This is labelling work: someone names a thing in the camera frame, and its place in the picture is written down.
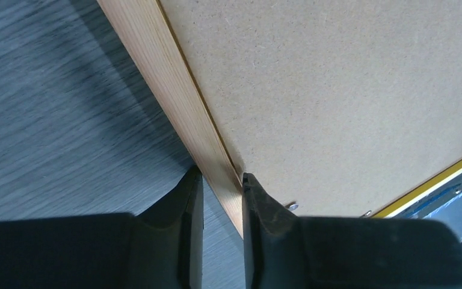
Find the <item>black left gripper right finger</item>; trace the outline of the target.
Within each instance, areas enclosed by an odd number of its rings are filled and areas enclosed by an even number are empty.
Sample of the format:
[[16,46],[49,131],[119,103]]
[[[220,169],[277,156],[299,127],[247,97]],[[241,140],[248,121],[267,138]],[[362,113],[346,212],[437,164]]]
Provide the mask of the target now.
[[297,216],[243,175],[247,288],[462,288],[462,247],[441,222]]

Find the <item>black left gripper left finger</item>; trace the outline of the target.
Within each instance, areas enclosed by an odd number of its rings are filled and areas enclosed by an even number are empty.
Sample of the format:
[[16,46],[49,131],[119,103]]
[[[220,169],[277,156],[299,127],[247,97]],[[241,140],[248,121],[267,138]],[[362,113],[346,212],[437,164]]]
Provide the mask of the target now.
[[0,288],[200,288],[202,174],[141,214],[0,222]]

